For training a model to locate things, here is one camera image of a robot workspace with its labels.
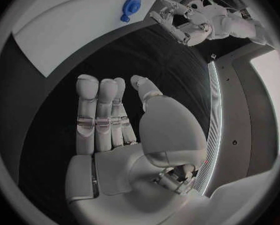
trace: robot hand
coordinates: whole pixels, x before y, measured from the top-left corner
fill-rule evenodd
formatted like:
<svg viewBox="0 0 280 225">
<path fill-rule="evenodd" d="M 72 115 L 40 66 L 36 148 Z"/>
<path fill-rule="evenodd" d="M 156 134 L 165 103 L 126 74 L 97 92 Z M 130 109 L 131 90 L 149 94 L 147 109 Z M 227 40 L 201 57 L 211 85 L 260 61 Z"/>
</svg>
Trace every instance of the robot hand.
<svg viewBox="0 0 280 225">
<path fill-rule="evenodd" d="M 190 47 L 206 39 L 223 39 L 229 35 L 249 38 L 263 45 L 270 43 L 260 23 L 245 20 L 214 2 L 207 6 L 204 6 L 200 0 L 192 1 L 187 6 L 171 0 L 161 0 L 161 2 L 165 7 L 160 14 L 152 11 L 150 17 L 183 45 Z M 175 27 L 174 15 L 182 15 L 188 22 Z"/>
<path fill-rule="evenodd" d="M 136 136 L 122 104 L 125 82 L 122 78 L 100 82 L 80 75 L 76 150 L 78 155 L 106 152 L 112 147 L 136 143 Z"/>
</svg>

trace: blue fitting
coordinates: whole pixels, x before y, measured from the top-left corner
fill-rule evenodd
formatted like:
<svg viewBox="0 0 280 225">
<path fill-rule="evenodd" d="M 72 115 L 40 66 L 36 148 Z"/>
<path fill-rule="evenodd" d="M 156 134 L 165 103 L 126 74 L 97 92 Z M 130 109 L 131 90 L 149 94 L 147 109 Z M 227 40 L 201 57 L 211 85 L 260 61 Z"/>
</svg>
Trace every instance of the blue fitting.
<svg viewBox="0 0 280 225">
<path fill-rule="evenodd" d="M 121 16 L 120 20 L 123 22 L 129 22 L 129 16 L 135 14 L 141 7 L 141 0 L 126 0 L 122 11 L 123 15 Z"/>
</svg>

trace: blue knob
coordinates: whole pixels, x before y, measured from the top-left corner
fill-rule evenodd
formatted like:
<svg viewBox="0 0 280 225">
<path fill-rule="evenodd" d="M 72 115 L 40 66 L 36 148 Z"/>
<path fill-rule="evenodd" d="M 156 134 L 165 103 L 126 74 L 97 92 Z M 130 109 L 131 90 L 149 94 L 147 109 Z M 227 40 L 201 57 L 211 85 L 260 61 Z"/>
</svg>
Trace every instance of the blue knob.
<svg viewBox="0 0 280 225">
<path fill-rule="evenodd" d="M 129 22 L 129 17 L 131 14 L 136 13 L 141 7 L 141 0 L 126 0 L 122 11 L 123 15 L 121 16 L 120 20 L 123 22 Z"/>
</svg>

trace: dark floor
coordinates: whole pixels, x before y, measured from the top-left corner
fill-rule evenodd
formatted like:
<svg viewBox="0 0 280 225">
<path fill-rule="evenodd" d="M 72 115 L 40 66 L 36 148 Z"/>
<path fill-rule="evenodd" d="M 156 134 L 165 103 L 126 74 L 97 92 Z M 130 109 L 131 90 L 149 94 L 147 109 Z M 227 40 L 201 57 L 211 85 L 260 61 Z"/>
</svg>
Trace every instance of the dark floor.
<svg viewBox="0 0 280 225">
<path fill-rule="evenodd" d="M 234 49 L 231 44 L 239 46 L 239 40 L 207 41 L 197 48 L 188 48 L 158 26 L 152 26 L 122 37 L 89 56 L 58 84 L 29 129 L 20 165 L 22 191 L 59 224 L 75 224 L 65 202 L 64 185 L 68 163 L 75 154 L 78 105 L 75 82 L 80 74 L 99 80 L 125 79 L 123 103 L 137 137 L 143 111 L 129 83 L 132 75 L 150 78 L 165 95 L 185 105 L 207 135 L 210 88 L 206 60 L 213 51 L 221 55 Z"/>
</svg>

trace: white panel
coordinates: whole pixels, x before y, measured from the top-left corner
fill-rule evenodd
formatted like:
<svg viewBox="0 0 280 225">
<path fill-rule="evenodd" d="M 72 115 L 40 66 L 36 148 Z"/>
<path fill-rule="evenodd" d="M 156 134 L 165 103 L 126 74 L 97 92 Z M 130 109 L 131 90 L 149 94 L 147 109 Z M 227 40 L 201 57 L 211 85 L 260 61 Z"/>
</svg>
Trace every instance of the white panel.
<svg viewBox="0 0 280 225">
<path fill-rule="evenodd" d="M 280 58 L 277 51 L 271 51 L 251 60 L 270 96 L 277 122 L 280 151 Z"/>
<path fill-rule="evenodd" d="M 13 31 L 19 30 L 15 40 L 46 77 L 90 41 L 119 27 L 144 20 L 156 0 L 142 0 L 140 10 L 131 15 L 129 23 L 120 21 L 126 0 L 59 0 L 58 5 L 51 1 L 37 0 L 25 14 L 27 18 L 23 16 Z M 30 20 L 32 11 L 42 13 Z"/>
</svg>

